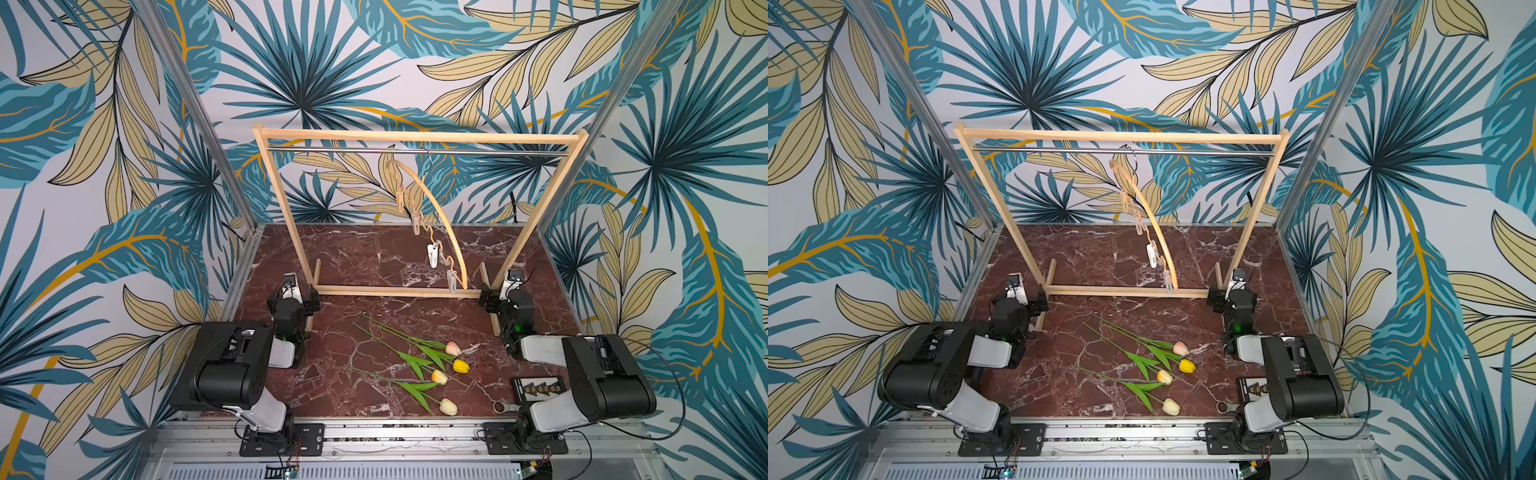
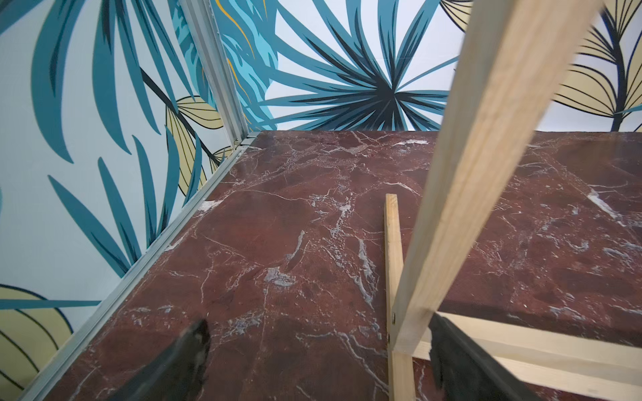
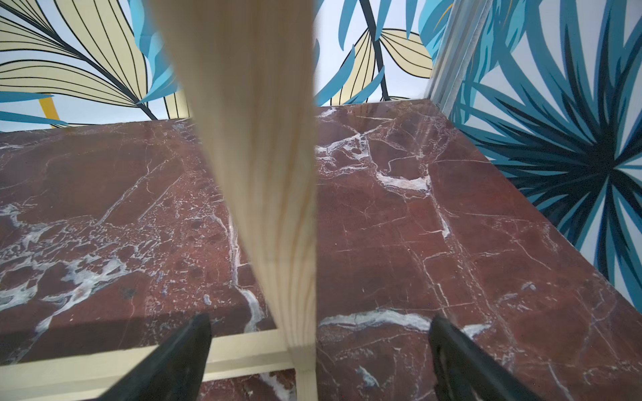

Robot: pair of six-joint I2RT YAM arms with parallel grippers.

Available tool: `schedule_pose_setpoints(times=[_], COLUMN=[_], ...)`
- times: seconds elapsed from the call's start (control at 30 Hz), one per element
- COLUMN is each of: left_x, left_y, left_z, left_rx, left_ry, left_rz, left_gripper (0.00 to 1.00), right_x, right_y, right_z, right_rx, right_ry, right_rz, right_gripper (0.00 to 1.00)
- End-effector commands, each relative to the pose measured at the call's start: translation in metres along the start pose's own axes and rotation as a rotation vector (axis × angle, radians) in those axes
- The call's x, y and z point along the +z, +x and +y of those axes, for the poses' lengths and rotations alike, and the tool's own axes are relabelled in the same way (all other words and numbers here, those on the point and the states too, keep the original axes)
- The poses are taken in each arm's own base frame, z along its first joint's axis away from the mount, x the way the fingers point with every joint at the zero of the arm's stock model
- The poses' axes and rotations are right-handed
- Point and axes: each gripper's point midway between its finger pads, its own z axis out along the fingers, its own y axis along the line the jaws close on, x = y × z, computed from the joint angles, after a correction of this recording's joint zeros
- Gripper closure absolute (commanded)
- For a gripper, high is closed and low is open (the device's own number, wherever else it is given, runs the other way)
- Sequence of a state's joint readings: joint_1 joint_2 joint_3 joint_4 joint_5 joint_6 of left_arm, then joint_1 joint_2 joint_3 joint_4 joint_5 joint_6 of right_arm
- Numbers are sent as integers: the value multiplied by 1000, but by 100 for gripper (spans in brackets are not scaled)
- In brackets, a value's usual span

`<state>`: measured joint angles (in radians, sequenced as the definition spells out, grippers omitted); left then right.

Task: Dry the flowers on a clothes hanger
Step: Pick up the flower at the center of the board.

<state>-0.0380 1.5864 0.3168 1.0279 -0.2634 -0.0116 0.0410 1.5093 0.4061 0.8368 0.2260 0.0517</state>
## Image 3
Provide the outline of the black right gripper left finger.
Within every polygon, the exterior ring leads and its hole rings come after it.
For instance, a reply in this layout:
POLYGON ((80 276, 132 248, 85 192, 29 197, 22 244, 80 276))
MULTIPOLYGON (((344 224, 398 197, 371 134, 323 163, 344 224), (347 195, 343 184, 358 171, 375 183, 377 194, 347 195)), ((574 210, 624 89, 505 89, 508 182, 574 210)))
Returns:
POLYGON ((209 316, 199 314, 174 332, 99 399, 197 399, 211 342, 209 316))

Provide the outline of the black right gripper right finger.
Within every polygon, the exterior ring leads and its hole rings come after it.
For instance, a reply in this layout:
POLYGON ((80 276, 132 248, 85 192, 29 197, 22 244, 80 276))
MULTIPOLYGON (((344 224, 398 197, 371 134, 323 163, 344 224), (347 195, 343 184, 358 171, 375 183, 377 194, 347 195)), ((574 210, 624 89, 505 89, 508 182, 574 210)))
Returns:
POLYGON ((439 400, 540 400, 441 315, 428 334, 439 400))

